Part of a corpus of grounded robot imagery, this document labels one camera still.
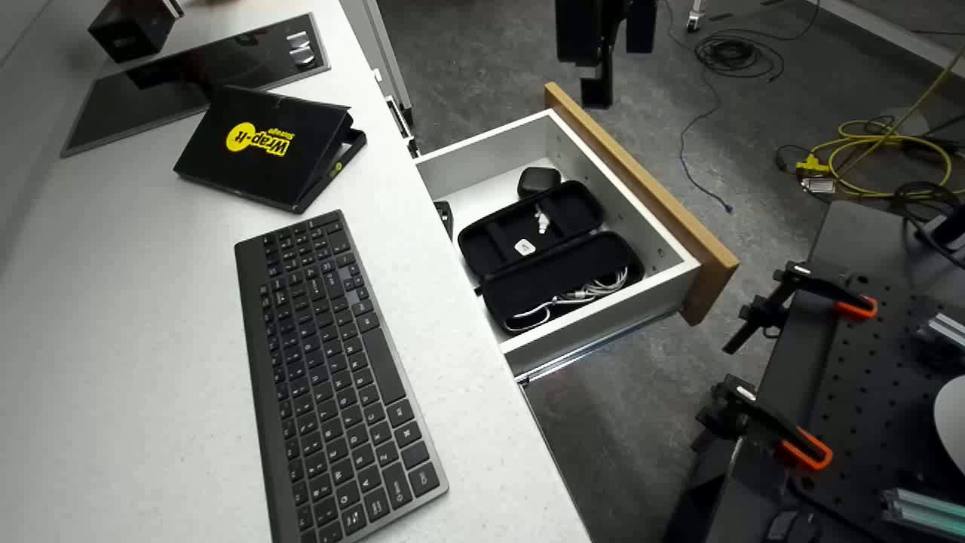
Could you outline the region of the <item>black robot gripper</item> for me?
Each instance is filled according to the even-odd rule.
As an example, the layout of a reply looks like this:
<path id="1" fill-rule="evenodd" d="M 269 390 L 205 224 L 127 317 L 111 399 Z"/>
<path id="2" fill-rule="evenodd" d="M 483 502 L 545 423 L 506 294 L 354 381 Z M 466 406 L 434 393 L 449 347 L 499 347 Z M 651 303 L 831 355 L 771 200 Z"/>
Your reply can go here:
<path id="1" fill-rule="evenodd" d="M 556 51 L 563 62 L 591 66 L 581 79 L 589 109 L 613 105 L 613 49 L 626 27 L 626 51 L 654 49 L 657 0 L 556 0 Z"/>

